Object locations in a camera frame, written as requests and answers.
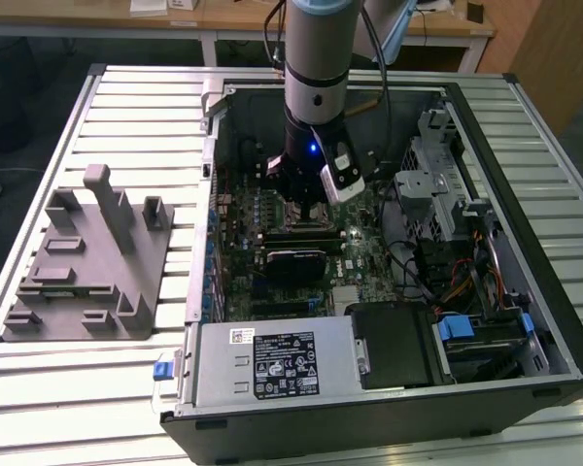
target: blue drive latch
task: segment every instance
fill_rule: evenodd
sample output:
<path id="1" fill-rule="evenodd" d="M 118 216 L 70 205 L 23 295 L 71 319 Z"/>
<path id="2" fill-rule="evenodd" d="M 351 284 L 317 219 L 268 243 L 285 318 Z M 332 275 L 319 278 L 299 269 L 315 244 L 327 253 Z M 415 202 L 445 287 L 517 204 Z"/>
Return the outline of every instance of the blue drive latch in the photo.
<path id="1" fill-rule="evenodd" d="M 470 338 L 475 336 L 468 316 L 445 316 L 438 322 L 438 333 L 443 342 L 454 338 Z"/>
<path id="2" fill-rule="evenodd" d="M 174 361 L 157 361 L 154 363 L 154 381 L 172 381 L 174 374 Z"/>

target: wooden desk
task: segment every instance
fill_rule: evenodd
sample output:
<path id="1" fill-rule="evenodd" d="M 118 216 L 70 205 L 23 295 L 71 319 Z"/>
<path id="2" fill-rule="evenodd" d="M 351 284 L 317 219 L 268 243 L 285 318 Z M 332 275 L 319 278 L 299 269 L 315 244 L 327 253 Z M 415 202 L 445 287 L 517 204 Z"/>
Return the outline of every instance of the wooden desk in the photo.
<path id="1" fill-rule="evenodd" d="M 218 40 L 261 40 L 274 0 L 200 0 L 193 12 L 169 9 L 165 17 L 130 17 L 130 0 L 0 0 L 0 35 L 128 39 L 196 39 L 206 66 L 216 66 Z M 457 0 L 461 12 L 465 0 Z M 413 17 L 406 46 L 455 47 L 466 52 L 461 72 L 474 73 L 494 27 L 452 12 Z"/>

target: floor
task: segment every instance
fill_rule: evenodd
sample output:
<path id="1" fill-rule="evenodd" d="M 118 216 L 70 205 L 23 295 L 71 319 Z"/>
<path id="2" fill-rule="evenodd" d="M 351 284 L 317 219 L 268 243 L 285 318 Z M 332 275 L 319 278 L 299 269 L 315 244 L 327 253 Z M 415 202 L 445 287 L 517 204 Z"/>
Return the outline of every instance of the floor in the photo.
<path id="1" fill-rule="evenodd" d="M 0 196 L 0 270 L 69 116 L 91 63 L 139 65 L 202 65 L 195 41 L 78 40 L 75 53 L 66 53 L 58 39 L 31 39 L 44 89 L 22 99 L 34 138 L 22 150 L 0 154 L 3 193 Z M 218 43 L 221 66 L 265 66 L 259 43 Z M 365 67 L 366 62 L 355 62 Z M 583 106 L 561 137 L 561 143 L 583 175 Z"/>

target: blue tab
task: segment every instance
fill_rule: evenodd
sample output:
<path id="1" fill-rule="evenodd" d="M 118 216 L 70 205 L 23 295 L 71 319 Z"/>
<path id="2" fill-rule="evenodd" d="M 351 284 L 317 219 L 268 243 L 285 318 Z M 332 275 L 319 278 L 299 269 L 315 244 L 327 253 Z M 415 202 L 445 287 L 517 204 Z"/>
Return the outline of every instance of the blue tab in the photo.
<path id="1" fill-rule="evenodd" d="M 535 327 L 533 326 L 532 317 L 527 313 L 522 313 L 521 321 L 523 322 L 523 326 L 525 327 L 525 333 L 527 333 L 527 335 L 533 333 Z"/>
<path id="2" fill-rule="evenodd" d="M 157 361 L 154 363 L 154 381 L 172 381 L 173 380 L 173 362 Z"/>
<path id="3" fill-rule="evenodd" d="M 210 209 L 208 218 L 212 225 L 216 225 L 216 223 L 218 222 L 218 215 L 216 214 L 216 211 L 213 209 Z"/>
<path id="4" fill-rule="evenodd" d="M 452 338 L 470 338 L 475 336 L 468 316 L 445 316 L 438 322 L 438 333 L 443 342 Z"/>
<path id="5" fill-rule="evenodd" d="M 438 333 L 440 334 L 440 339 L 443 342 L 451 338 L 449 328 L 447 327 L 447 322 L 444 319 L 438 322 Z"/>
<path id="6" fill-rule="evenodd" d="M 203 306 L 203 311 L 209 311 L 212 307 L 212 297 L 209 294 L 204 294 L 201 304 Z"/>

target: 3d printed part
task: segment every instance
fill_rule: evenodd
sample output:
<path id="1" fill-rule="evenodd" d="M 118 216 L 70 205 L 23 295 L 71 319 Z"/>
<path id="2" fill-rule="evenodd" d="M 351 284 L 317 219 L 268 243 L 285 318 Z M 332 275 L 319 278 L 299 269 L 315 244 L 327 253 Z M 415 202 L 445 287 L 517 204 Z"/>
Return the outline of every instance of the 3d printed part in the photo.
<path id="1" fill-rule="evenodd" d="M 106 165 L 88 165 L 97 205 L 57 189 L 51 226 L 5 320 L 6 341 L 146 339 L 170 241 L 174 210 L 159 197 L 130 206 Z"/>

